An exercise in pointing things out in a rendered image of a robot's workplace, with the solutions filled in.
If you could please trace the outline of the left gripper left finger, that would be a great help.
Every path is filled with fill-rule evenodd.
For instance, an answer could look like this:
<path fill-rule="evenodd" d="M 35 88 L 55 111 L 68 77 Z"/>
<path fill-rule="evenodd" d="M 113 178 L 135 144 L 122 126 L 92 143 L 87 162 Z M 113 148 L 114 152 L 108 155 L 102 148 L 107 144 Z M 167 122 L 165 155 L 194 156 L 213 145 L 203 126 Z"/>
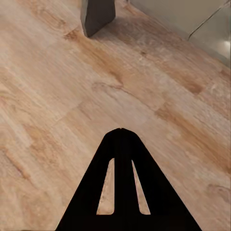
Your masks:
<path fill-rule="evenodd" d="M 111 215 L 97 215 L 110 160 L 115 158 L 115 200 Z M 56 231 L 128 231 L 121 129 L 105 135 Z"/>

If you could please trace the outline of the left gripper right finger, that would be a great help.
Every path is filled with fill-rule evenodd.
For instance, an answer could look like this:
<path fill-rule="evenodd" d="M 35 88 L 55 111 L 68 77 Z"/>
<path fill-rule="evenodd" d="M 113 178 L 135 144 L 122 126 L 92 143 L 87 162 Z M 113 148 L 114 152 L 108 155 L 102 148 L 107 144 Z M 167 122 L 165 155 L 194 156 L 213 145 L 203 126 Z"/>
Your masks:
<path fill-rule="evenodd" d="M 139 136 L 121 128 L 128 231 L 202 231 Z M 150 215 L 140 212 L 132 160 Z"/>

